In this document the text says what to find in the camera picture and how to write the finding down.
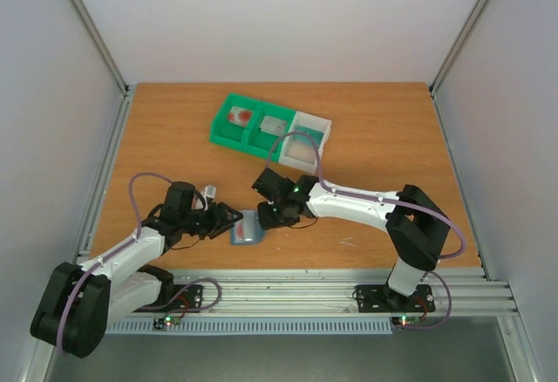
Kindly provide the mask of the red circle card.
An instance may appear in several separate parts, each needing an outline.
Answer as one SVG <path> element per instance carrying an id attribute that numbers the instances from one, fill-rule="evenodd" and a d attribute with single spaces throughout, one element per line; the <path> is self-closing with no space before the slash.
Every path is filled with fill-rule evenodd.
<path id="1" fill-rule="evenodd" d="M 252 244 L 256 243 L 259 238 L 256 224 L 253 221 L 241 221 L 235 228 L 234 243 L 236 244 Z"/>

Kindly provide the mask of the teal leather card holder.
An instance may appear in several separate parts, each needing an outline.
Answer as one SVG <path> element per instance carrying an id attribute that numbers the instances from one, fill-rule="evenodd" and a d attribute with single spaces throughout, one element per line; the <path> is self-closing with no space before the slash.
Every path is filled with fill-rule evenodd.
<path id="1" fill-rule="evenodd" d="M 234 246 L 256 245 L 265 237 L 256 210 L 242 210 L 243 217 L 230 231 L 230 244 Z"/>

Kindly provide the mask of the white translucent bin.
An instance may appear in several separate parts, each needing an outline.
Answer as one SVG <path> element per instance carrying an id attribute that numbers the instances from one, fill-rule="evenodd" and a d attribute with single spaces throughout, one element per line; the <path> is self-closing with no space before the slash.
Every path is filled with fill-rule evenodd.
<path id="1" fill-rule="evenodd" d="M 308 113 L 296 112 L 288 132 L 296 132 L 296 127 L 298 125 L 310 127 L 324 133 L 322 143 L 320 147 L 318 147 L 319 155 L 322 156 L 325 143 L 330 137 L 332 121 Z M 293 136 L 294 135 L 290 135 L 282 141 L 279 163 L 287 167 L 293 167 L 305 173 L 315 173 L 317 169 L 317 161 L 314 147 L 309 147 L 304 145 L 302 142 L 294 141 Z"/>

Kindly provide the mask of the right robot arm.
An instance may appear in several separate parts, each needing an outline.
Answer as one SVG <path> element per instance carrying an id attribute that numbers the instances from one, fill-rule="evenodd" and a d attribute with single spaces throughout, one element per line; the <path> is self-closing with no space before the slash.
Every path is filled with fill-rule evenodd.
<path id="1" fill-rule="evenodd" d="M 340 219 L 385 232 L 398 255 L 380 292 L 391 311 L 414 301 L 421 278 L 436 269 L 450 231 L 439 207 L 413 185 L 399 192 L 374 192 L 306 174 L 292 181 L 266 167 L 252 188 L 264 198 L 257 212 L 265 230 L 292 227 L 306 217 Z"/>

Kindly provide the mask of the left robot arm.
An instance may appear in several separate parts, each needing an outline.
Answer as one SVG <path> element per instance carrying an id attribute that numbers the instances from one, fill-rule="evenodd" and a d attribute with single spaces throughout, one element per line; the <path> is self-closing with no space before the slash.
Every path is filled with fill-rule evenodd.
<path id="1" fill-rule="evenodd" d="M 174 181 L 122 242 L 80 264 L 63 262 L 51 273 L 30 334 L 77 358 L 90 355 L 107 327 L 135 311 L 167 310 L 177 302 L 174 275 L 151 262 L 183 236 L 213 239 L 234 227 L 242 212 Z"/>

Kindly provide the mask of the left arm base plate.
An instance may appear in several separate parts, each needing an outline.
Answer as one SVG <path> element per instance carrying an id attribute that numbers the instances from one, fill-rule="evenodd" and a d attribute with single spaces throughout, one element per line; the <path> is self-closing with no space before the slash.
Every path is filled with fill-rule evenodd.
<path id="1" fill-rule="evenodd" d="M 203 301 L 203 286 L 200 284 L 195 284 L 190 286 L 188 289 L 181 291 L 183 285 L 174 285 L 174 291 L 172 296 L 177 295 L 177 297 L 168 304 L 161 311 L 168 313 L 169 311 L 182 311 L 185 308 L 191 310 L 201 307 Z"/>

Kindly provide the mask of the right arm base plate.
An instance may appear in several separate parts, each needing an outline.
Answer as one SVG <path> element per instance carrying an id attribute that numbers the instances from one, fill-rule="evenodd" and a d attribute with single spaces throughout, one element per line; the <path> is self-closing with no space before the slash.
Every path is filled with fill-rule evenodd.
<path id="1" fill-rule="evenodd" d="M 410 296 L 391 290 L 387 284 L 359 284 L 352 292 L 360 313 L 422 313 L 434 312 L 432 288 L 419 284 Z"/>

